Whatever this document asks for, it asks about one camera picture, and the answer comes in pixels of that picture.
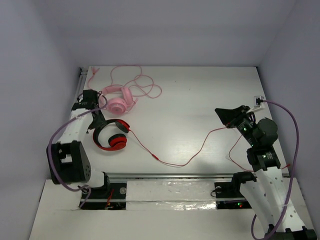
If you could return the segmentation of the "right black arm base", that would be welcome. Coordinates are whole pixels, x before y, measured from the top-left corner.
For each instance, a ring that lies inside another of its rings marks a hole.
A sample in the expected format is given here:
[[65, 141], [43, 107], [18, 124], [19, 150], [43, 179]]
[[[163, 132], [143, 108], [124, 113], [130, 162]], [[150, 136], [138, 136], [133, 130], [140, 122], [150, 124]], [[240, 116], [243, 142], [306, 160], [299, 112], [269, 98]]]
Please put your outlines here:
[[240, 192], [241, 184], [257, 182], [257, 178], [250, 171], [234, 173], [229, 182], [215, 182], [210, 193], [216, 199], [218, 210], [251, 209], [251, 205]]

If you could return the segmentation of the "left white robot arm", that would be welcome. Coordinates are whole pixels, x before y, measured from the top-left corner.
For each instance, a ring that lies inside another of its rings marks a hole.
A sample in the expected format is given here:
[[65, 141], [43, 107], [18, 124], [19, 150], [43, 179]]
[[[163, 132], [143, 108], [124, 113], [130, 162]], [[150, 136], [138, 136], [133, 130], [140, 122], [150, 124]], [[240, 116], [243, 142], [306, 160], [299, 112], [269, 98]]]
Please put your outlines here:
[[[91, 164], [83, 140], [89, 130], [105, 121], [99, 106], [100, 97], [105, 98], [101, 91], [84, 90], [71, 108], [70, 119], [56, 130], [46, 148], [52, 182], [72, 192], [90, 192], [85, 183], [91, 178]], [[71, 188], [69, 184], [73, 183], [85, 185]]]

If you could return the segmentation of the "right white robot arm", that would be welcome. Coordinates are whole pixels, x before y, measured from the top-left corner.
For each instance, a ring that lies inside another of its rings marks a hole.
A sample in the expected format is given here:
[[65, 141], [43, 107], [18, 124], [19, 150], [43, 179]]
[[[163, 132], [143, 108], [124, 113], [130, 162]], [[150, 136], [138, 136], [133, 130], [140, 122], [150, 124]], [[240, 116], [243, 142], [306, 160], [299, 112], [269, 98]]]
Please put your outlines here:
[[278, 126], [269, 119], [256, 121], [254, 111], [241, 105], [234, 109], [216, 108], [222, 124], [237, 129], [249, 143], [247, 159], [253, 171], [234, 173], [231, 192], [244, 196], [264, 230], [265, 240], [316, 240], [291, 201], [293, 180], [284, 185], [280, 160], [273, 147], [278, 139]]

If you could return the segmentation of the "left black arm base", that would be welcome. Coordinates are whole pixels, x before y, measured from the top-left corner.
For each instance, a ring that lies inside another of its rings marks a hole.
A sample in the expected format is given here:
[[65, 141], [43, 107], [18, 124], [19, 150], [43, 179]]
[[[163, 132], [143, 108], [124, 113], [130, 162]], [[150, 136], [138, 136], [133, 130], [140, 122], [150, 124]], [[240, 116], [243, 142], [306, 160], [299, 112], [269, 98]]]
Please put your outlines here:
[[108, 188], [92, 188], [89, 198], [82, 194], [79, 206], [82, 210], [125, 210], [126, 209], [126, 182], [112, 182]]

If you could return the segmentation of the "red black headphones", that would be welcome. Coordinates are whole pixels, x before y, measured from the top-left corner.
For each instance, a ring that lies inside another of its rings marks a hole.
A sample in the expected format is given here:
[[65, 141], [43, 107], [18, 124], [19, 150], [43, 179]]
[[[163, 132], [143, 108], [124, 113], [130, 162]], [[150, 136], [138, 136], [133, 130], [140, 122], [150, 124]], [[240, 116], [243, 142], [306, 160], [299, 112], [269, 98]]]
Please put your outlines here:
[[125, 134], [128, 134], [130, 131], [130, 125], [124, 120], [116, 119], [116, 118], [108, 119], [108, 120], [105, 120], [100, 126], [94, 129], [92, 134], [92, 140], [95, 143], [95, 145], [101, 150], [109, 151], [109, 152], [122, 150], [127, 145], [127, 137], [123, 133], [117, 133], [112, 135], [108, 139], [109, 147], [105, 147], [99, 142], [99, 135], [101, 131], [109, 124], [115, 124], [116, 127]]

